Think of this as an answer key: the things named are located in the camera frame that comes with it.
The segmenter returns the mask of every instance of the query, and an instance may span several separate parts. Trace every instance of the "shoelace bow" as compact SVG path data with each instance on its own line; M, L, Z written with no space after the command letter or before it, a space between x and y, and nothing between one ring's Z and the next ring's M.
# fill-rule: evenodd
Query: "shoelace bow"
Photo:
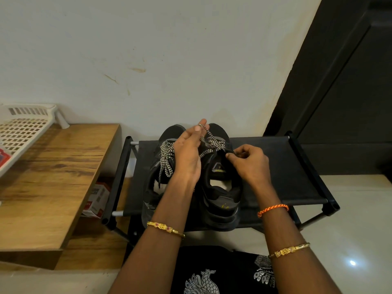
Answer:
M203 158L205 155L212 153L214 149L218 150L225 150L225 142L222 140L216 139L210 131L205 129L210 136L208 142L205 141L204 137L200 137L200 141L204 143L204 145L207 147L205 151L203 151L201 154L199 154L200 158ZM161 176L162 173L165 171L166 176L169 178L173 175L173 169L170 166L169 159L174 158L174 148L173 148L173 143L164 141L162 142L161 146L161 159L160 159L160 164L161 168L159 170L159 178L158 182L161 183Z

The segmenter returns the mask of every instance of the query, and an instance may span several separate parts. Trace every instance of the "forearm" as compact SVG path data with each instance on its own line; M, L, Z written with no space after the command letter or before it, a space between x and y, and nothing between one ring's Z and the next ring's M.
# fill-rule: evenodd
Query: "forearm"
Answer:
M257 185L253 190L260 209L281 203L271 185ZM262 220L270 254L306 243L285 208L264 213ZM341 293L310 248L279 258L272 257L271 261L280 294Z
M183 233L193 187L188 178L174 173L155 213L153 222ZM169 293L181 237L148 226L117 276L111 294Z

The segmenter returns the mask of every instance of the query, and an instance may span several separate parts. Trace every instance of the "black sneaker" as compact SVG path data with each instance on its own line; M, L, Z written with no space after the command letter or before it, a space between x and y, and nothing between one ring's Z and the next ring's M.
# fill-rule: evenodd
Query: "black sneaker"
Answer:
M233 153L227 133L217 124L210 124L205 142L199 148L202 173L198 182L202 220L216 231L230 231L239 223L239 201L242 179L225 157Z
M147 228L147 222L151 221L155 209L165 192L165 188L173 175L175 168L173 143L184 131L185 128L181 125L170 126L158 140L150 172L144 185L141 221L145 228Z

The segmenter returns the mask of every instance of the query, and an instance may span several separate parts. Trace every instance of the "bangle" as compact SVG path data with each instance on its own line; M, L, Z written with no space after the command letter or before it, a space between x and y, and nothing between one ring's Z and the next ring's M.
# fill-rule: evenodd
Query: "bangle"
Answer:
M157 223L157 222L147 222L147 225L153 226L155 228L164 230L164 231L169 232L169 233L177 234L178 236L180 236L182 238L185 238L184 234L179 233L177 230L174 230L172 227L167 227L165 224L161 224L161 223Z
M257 216L258 217L262 217L263 213L265 213L265 212L267 212L267 211L269 211L271 209L277 208L277 207L285 207L287 209L287 211L288 211L288 205L286 205L286 204L278 204L278 205L270 206L270 207L268 207L266 209L263 209L263 210L259 211L257 213Z
M307 242L307 243L305 243L303 245L297 245L296 247L284 248L283 250L276 251L273 254L269 255L268 258L270 258L270 259L272 257L279 258L280 256L284 256L284 255L287 255L289 253L294 253L294 252L296 252L298 250L301 250L303 248L307 248L307 247L310 247L310 246L311 246L311 244L309 242Z

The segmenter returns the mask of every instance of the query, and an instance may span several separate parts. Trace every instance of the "glossy floor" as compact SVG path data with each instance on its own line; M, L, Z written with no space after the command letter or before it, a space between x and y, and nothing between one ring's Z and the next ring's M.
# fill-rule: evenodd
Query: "glossy floor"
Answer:
M384 177L323 176L341 210L302 233L343 293L390 293L392 288L392 184ZM296 210L302 221L320 206ZM264 235L251 228L188 233L185 245L215 244L267 254ZM0 292L107 293L117 272L5 272Z

